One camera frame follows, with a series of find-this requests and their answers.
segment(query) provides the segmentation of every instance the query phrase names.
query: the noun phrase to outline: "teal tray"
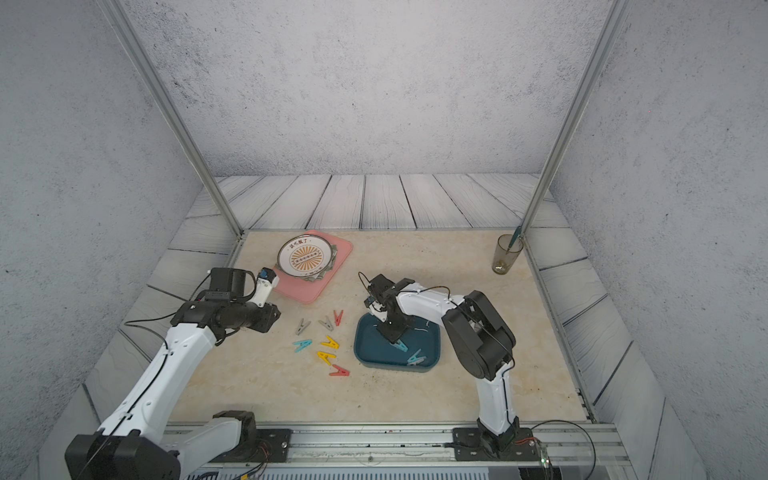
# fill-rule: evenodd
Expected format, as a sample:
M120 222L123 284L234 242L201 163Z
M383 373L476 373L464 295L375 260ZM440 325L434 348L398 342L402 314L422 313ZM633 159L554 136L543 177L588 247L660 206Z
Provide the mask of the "teal tray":
M440 326L416 317L413 328L400 338L408 352L392 346L376 329L379 319L367 313L357 323L355 356L364 366L372 369L428 372L440 360ZM421 349L419 356L427 357L418 365L408 365L408 358Z

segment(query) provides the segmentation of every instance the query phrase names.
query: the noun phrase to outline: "marble table surface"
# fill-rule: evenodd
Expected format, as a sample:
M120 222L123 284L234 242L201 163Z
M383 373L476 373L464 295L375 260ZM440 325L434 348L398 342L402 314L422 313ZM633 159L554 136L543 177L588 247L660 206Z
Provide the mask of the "marble table surface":
M370 369L353 353L357 321L366 313L366 291L357 272L383 273L393 281L412 278L424 286L447 285L453 293L479 290L491 300L517 338L511 372L515 410L521 420L585 420L571 375L555 338L528 263L521 255L505 276L491 271L498 230L331 231L353 251L320 297L310 305L273 293L282 316L266 333L244 329L212 350L195 371L174 409L173 421L207 421L222 410L254 412L258 421L280 422L464 422L478 417L475 380L456 359L442 331L437 366L426 373ZM257 272L272 267L276 252L296 232L250 232L236 267ZM343 322L332 333L318 320ZM295 335L301 318L312 323ZM330 334L338 351L322 347ZM295 353L292 342L313 344ZM316 352L335 353L335 371Z

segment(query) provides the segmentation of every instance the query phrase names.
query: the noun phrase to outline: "white plate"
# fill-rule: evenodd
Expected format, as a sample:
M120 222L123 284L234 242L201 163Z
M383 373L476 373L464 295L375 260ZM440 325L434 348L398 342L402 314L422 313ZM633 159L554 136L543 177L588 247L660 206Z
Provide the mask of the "white plate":
M314 235L300 235L288 240L277 254L277 266L297 278L320 273L330 261L330 243Z

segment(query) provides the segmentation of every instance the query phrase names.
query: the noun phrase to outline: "metal frame pole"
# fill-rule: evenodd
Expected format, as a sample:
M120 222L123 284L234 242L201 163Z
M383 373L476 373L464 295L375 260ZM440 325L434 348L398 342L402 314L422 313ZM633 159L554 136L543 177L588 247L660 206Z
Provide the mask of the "metal frame pole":
M531 197L531 203L525 211L520 233L521 236L524 236L528 232L528 228L531 227L531 223L536 216L538 207L544 200L547 189L552 183L554 175L558 171L558 167L560 167L560 162L563 160L563 155L568 146L568 142L571 140L571 137L573 137L578 122L584 113L584 109L587 107L589 94L592 92L592 88L594 88L594 85L600 77L600 73L605 66L608 55L611 53L611 48L616 41L616 37L619 35L621 26L627 18L631 3L632 0L614 0L611 10L608 12L608 17L603 25L603 30L598 38L598 43L594 46L592 56L589 58L584 74L581 76L581 83L576 90L574 100L571 102L571 108L565 116L563 126L560 128L560 133L554 141L552 151L549 153L549 158L544 164L544 168L541 170L541 176L538 178L538 183L536 184L533 196Z
M163 117L165 117L165 121L174 132L174 135L176 135L176 139L179 140L179 144L181 144L181 147L184 149L184 153L187 155L192 167L194 167L197 175L203 181L203 185L210 193L210 197L227 220L232 231L236 236L240 237L243 234L243 228L237 221L232 209L230 209L227 199L224 198L224 195L221 193L216 179L210 174L210 170L208 170L208 166L205 164L203 156L200 154L200 150L197 148L194 140L192 140L192 136L190 135L187 126L184 125L181 116L179 116L173 102L170 100L170 96L165 90L163 82L160 80L152 63L149 61L147 52L141 46L141 42L136 36L136 32L131 26L131 22L128 20L127 15L125 15L125 10L122 5L120 5L119 0L98 0L98 3L99 6L101 6L104 16L107 17L110 25L112 25L114 33L118 36L120 43L123 45L125 53L128 54L134 67L136 67L136 70L141 75L141 78L144 79L144 83L152 93L152 97L154 98L157 107L160 108Z

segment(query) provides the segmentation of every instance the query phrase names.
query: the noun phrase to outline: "pink tray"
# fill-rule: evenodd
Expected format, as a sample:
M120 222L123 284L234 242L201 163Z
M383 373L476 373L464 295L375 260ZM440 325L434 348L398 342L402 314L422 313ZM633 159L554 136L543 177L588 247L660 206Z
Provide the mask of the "pink tray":
M317 300L323 289L331 281L333 275L344 263L344 260L352 252L352 244L346 240L343 240L327 233L319 232L317 230L309 230L303 233L303 235L317 235L318 237L328 240L331 245L336 245L336 262L333 264L331 271L326 273L322 280L314 282L307 282L300 278L288 275L280 269L275 269L275 273L280 278L280 282L277 283L275 291L281 293L288 298L292 298L301 303L312 303Z

